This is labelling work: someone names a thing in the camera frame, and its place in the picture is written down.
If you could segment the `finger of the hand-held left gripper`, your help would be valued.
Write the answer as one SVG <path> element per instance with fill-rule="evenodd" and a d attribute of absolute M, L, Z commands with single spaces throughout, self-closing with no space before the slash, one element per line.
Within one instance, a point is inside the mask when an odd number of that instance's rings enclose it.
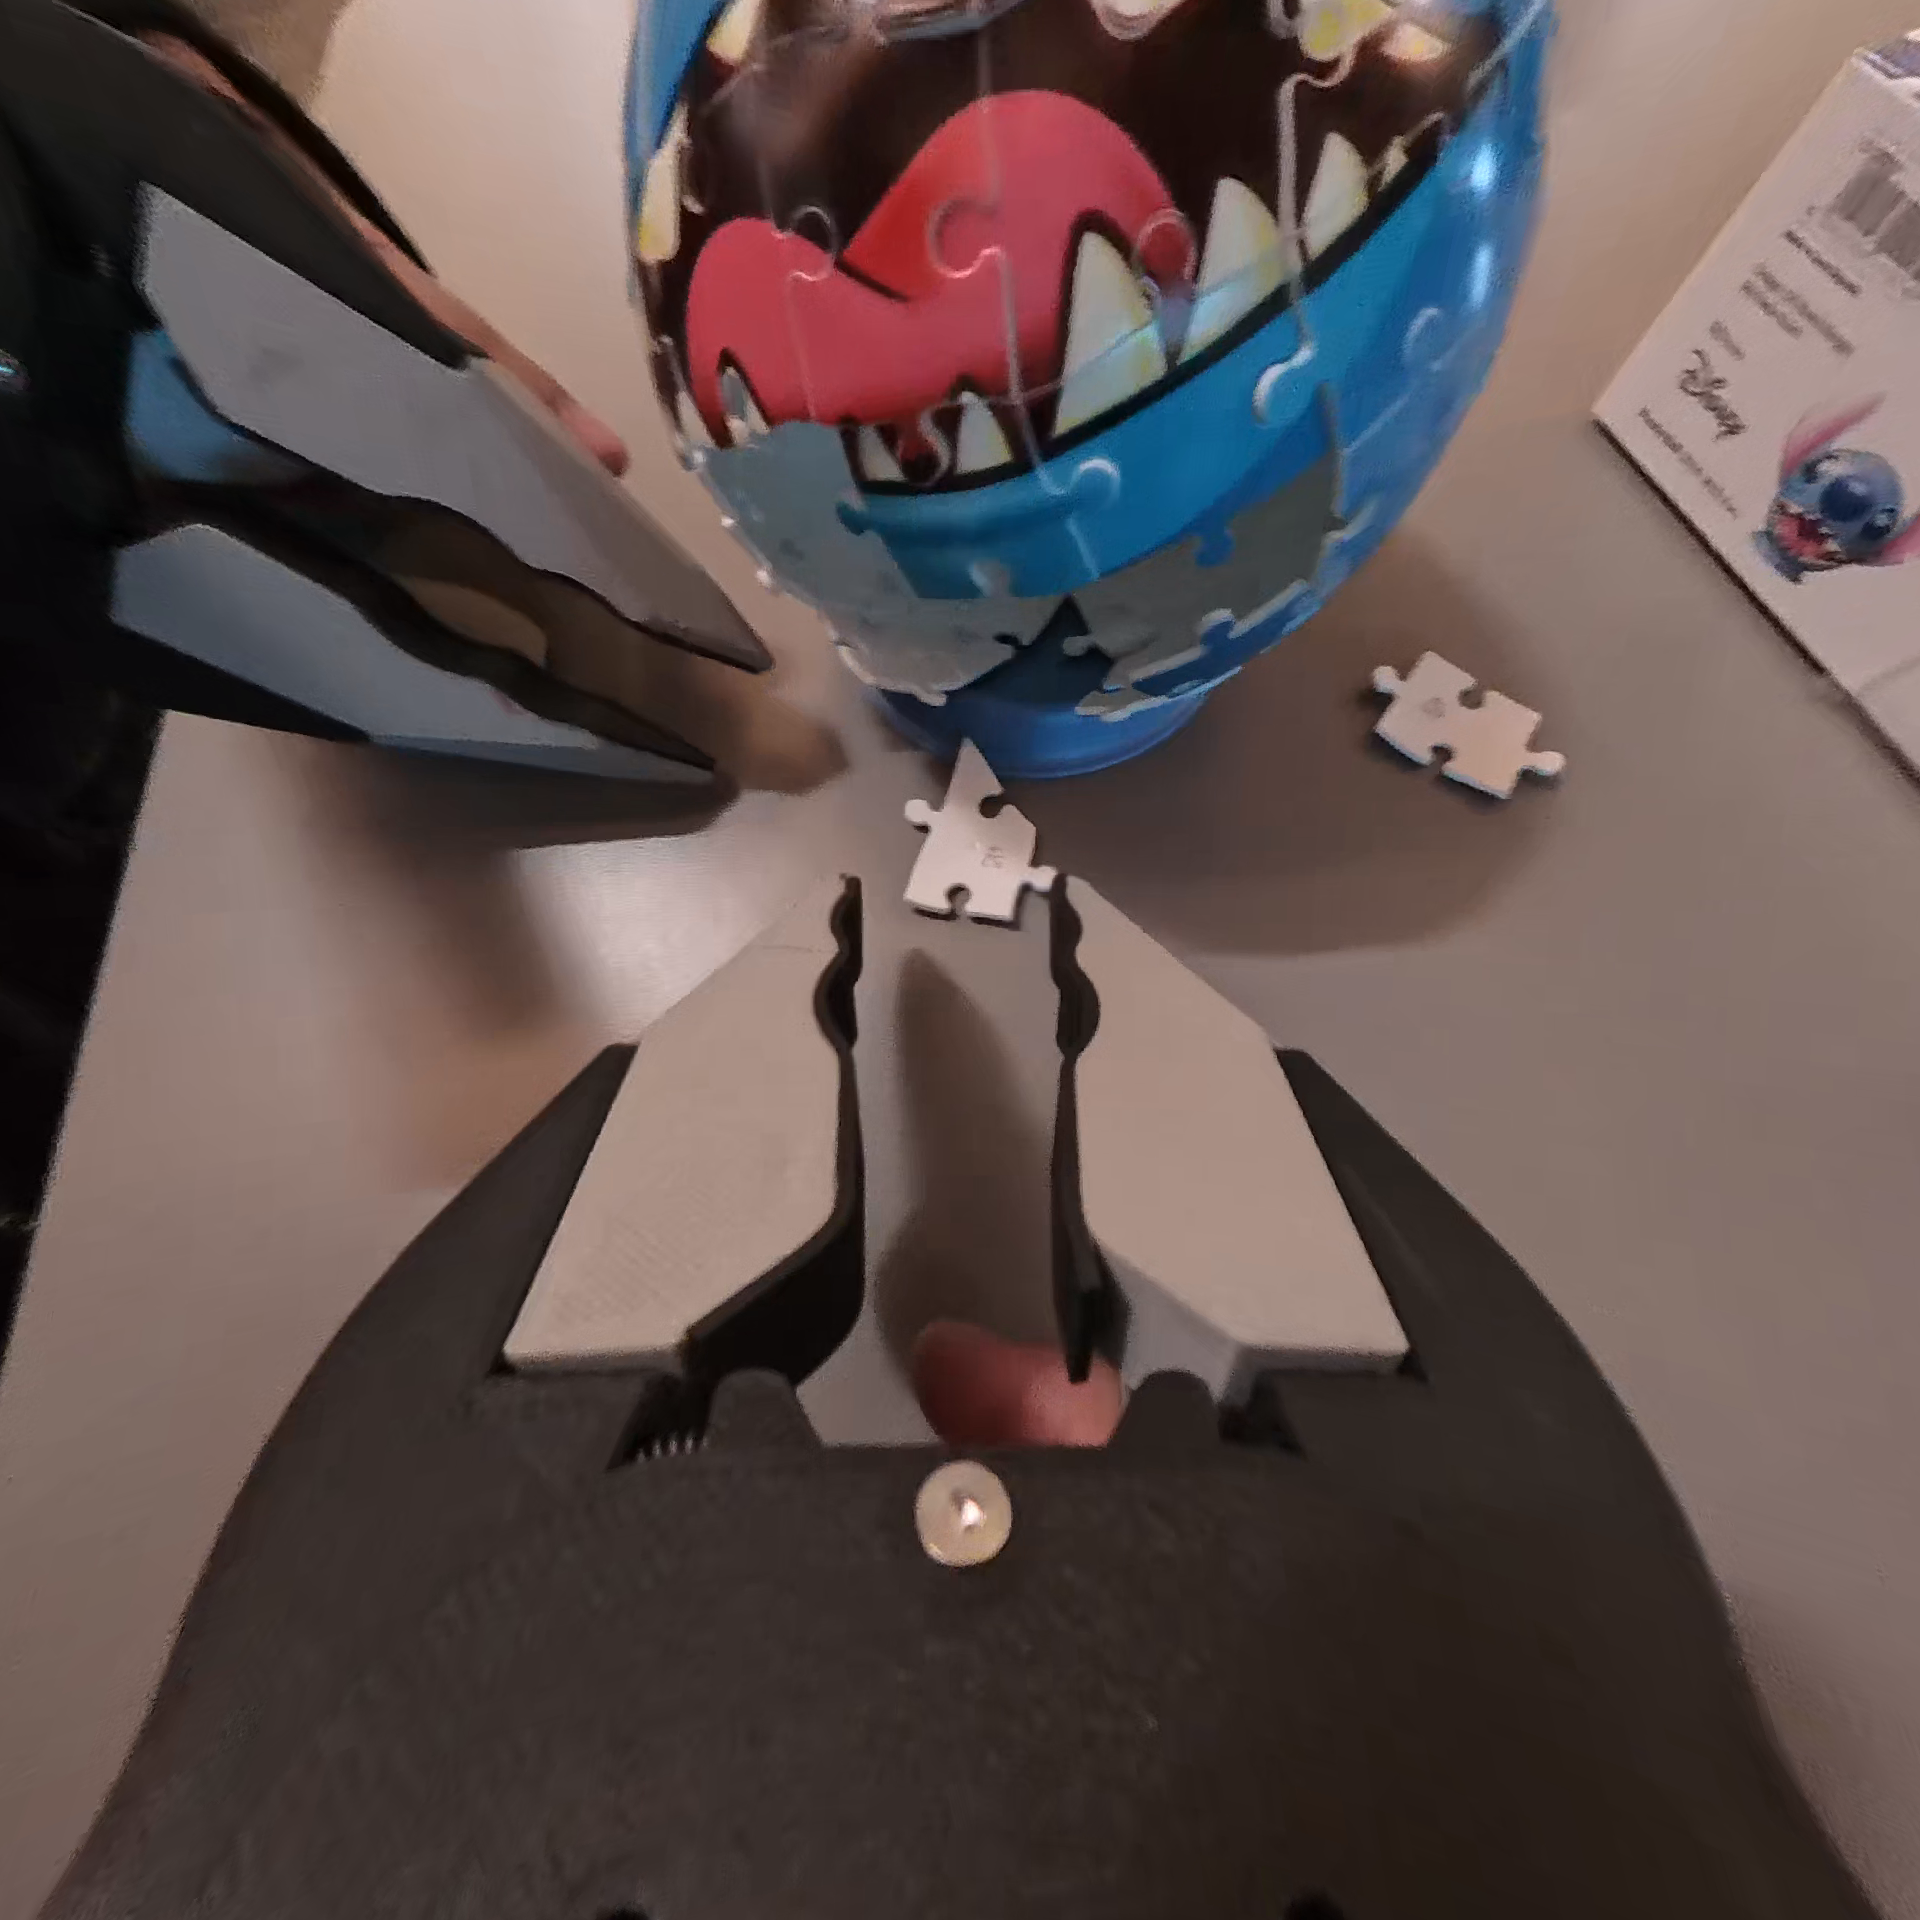
<path fill-rule="evenodd" d="M 203 521 L 117 554 L 112 614 L 132 635 L 376 747 L 637 783 L 716 782 L 688 750 L 540 715 L 486 678 L 422 659 L 340 592 Z"/>
<path fill-rule="evenodd" d="M 458 513 L 694 656 L 773 667 L 703 565 L 494 360 L 442 363 L 156 185 L 139 208 L 139 291 L 214 415 L 359 488 Z"/>

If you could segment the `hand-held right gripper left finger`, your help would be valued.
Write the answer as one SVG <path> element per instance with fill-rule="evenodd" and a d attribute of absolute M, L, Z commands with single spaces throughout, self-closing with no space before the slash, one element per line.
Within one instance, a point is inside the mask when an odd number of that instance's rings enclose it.
<path fill-rule="evenodd" d="M 823 880 L 642 1030 L 510 1367 L 803 1385 L 836 1353 L 866 1289 L 859 971 L 859 880 Z"/>

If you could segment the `white puzzle piece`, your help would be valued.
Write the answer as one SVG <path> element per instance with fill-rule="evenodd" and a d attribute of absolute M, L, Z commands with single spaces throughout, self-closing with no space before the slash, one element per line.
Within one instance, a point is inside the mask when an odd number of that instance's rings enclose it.
<path fill-rule="evenodd" d="M 907 800 L 902 817 L 922 834 L 902 902 L 928 918 L 1013 927 L 1022 899 L 1058 878 L 1038 864 L 1038 827 L 1007 802 L 971 737 L 954 759 L 942 805 Z"/>
<path fill-rule="evenodd" d="M 1437 768 L 1486 800 L 1510 800 L 1522 782 L 1554 782 L 1562 751 L 1539 750 L 1542 718 L 1437 654 L 1408 670 L 1380 663 L 1371 675 L 1380 713 L 1375 739 L 1411 763 Z"/>

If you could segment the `printed cardboard puzzle box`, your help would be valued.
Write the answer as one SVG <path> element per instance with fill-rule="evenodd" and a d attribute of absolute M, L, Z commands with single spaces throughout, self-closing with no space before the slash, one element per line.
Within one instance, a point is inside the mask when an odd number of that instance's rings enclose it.
<path fill-rule="evenodd" d="M 1594 417 L 1915 775 L 1915 32 L 1837 72 Z"/>

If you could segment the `blue cartoon puzzle ball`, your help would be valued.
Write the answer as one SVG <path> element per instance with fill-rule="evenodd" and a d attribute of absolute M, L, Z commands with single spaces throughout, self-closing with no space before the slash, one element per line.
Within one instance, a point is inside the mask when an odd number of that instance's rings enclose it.
<path fill-rule="evenodd" d="M 1150 751 L 1368 560 L 1498 355 L 1552 5 L 659 1 L 662 413 L 930 751 Z"/>

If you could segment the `person's left hand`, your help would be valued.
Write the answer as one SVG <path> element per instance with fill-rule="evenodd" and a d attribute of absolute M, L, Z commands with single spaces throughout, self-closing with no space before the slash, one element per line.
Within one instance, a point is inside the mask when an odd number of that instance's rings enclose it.
<path fill-rule="evenodd" d="M 426 279 L 419 296 L 472 351 L 486 355 L 508 376 L 517 379 L 602 467 L 613 477 L 622 477 L 628 470 L 630 451 L 622 435 L 602 415 L 578 401 L 533 355 L 515 347 L 467 299 L 431 277 Z"/>

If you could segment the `person's right hand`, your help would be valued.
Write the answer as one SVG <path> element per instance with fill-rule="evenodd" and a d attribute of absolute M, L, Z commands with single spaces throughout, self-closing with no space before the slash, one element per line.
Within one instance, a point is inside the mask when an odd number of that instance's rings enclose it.
<path fill-rule="evenodd" d="M 1075 1379 L 1051 1346 L 971 1322 L 928 1325 L 907 1374 L 928 1427 L 954 1451 L 1100 1448 L 1125 1407 L 1110 1367 Z"/>

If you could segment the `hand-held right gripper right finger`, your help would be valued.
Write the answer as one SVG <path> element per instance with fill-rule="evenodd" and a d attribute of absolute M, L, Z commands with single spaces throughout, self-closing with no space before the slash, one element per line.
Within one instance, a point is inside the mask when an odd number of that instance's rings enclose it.
<path fill-rule="evenodd" d="M 1050 962 L 1070 1370 L 1188 1375 L 1213 1403 L 1278 1370 L 1394 1374 L 1408 1335 L 1261 1026 L 1079 878 L 1050 893 Z"/>

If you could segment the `person's black clothed torso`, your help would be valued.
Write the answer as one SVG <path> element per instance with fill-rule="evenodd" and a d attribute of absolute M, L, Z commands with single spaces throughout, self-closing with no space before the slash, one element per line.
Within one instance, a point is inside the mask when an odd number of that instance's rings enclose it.
<path fill-rule="evenodd" d="M 54 517 L 4 456 L 3 1321 L 11 1330 L 158 731 L 98 651 Z"/>

